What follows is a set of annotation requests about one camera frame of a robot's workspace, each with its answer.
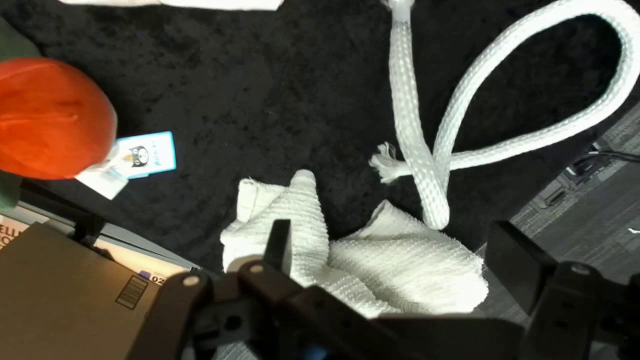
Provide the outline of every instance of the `orange object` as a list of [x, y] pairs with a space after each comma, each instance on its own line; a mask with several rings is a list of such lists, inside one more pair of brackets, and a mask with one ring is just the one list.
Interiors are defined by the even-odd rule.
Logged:
[[56, 60], [0, 62], [0, 169], [25, 177], [74, 177], [103, 161], [117, 111], [82, 71]]

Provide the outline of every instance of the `black fabric surface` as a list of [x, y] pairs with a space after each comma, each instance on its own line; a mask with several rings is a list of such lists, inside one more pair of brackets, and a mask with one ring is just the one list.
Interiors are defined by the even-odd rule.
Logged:
[[[417, 0], [430, 140], [476, 54], [542, 3]], [[79, 181], [46, 186], [206, 268], [220, 266], [219, 233], [235, 218], [246, 175], [286, 183], [295, 169], [311, 168], [333, 238], [361, 228], [385, 198], [421, 213], [410, 177], [385, 188], [369, 168], [377, 146], [395, 142], [390, 18], [380, 0], [288, 0], [279, 14], [3, 0], [3, 15], [46, 55], [91, 73], [118, 107], [123, 131], [170, 127], [176, 136], [179, 172], [134, 179], [114, 201]], [[578, 111], [605, 92], [616, 62], [616, 36], [596, 18], [532, 38], [483, 86], [459, 150]], [[608, 123], [542, 152], [455, 172], [447, 232], [474, 245], [493, 219], [513, 215]]]

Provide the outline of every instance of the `crumpled white fabric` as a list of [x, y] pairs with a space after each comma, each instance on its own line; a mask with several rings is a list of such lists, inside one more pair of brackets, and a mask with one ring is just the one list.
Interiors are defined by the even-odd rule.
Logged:
[[362, 229], [328, 241], [309, 169], [291, 186], [242, 179], [237, 211], [220, 236], [225, 269], [262, 255], [272, 221], [288, 218], [291, 276], [302, 286], [321, 284], [367, 317], [472, 311], [489, 294], [483, 258], [390, 201]]
[[176, 8], [213, 8], [213, 10], [279, 10], [284, 0], [61, 0], [74, 6], [176, 6]]

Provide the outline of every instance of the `white tag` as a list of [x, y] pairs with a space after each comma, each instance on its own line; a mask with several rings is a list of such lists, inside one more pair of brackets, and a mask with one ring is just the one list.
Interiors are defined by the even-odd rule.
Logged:
[[118, 140], [117, 165], [126, 177], [147, 177], [176, 169], [173, 131], [157, 131]]
[[88, 188], [93, 188], [109, 200], [114, 200], [128, 181], [128, 177], [118, 169], [118, 165], [113, 159], [95, 163], [80, 172], [76, 177], [79, 181], [86, 183]]

